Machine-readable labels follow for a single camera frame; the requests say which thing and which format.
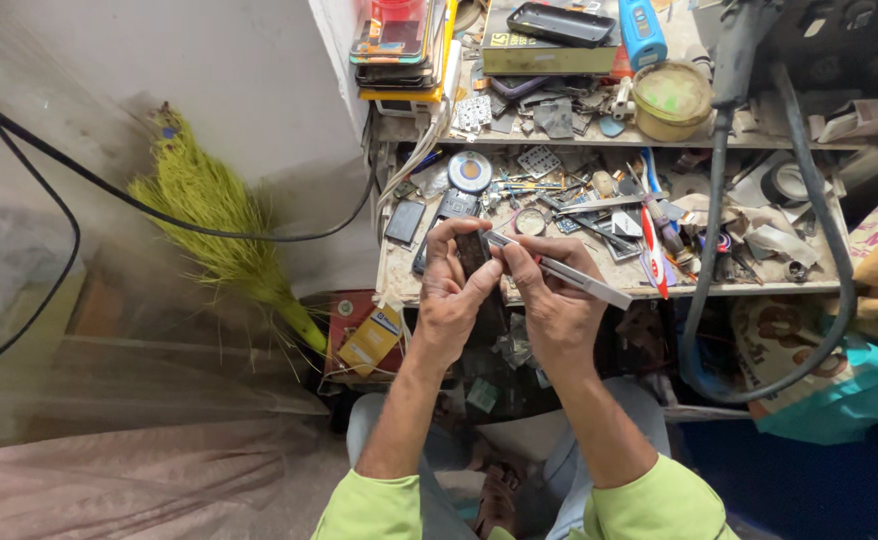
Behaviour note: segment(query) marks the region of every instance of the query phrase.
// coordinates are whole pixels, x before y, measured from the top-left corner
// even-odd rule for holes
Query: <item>broom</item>
[[[153,144],[156,173],[137,176],[129,186],[139,201],[182,221],[220,231],[266,234],[269,227],[246,184],[228,166],[205,153],[192,129],[166,102],[154,118],[163,138]],[[199,284],[228,287],[271,307],[319,353],[326,337],[296,299],[276,257],[275,244],[221,238],[152,218],[168,240],[205,267],[190,275]]]

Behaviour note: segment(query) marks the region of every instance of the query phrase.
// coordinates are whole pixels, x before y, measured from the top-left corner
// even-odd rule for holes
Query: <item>teal cloth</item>
[[[862,440],[878,424],[878,339],[850,333],[845,352],[852,378],[757,420],[758,430],[822,445]]]

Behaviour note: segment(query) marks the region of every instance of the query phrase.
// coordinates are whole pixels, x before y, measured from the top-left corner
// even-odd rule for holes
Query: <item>green sleeve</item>
[[[601,540],[736,538],[712,488],[664,455],[636,481],[593,489],[586,502],[585,529],[589,539]]]
[[[366,478],[355,471],[332,492],[312,540],[421,540],[419,477]]]

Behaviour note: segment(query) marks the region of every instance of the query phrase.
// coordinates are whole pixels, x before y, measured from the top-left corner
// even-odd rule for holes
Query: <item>stack of phone screens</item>
[[[378,22],[363,12],[349,60],[364,89],[429,91],[442,82],[445,0],[427,0],[423,20]]]

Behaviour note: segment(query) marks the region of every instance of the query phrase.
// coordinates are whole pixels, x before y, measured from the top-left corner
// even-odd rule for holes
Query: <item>man's left hand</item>
[[[445,373],[462,355],[479,305],[498,288],[502,277],[502,263],[493,258],[466,282],[453,239],[456,235],[479,229],[487,231],[492,227],[488,219],[456,217],[445,220],[425,237],[419,322],[409,351],[428,359],[430,367],[440,373]]]

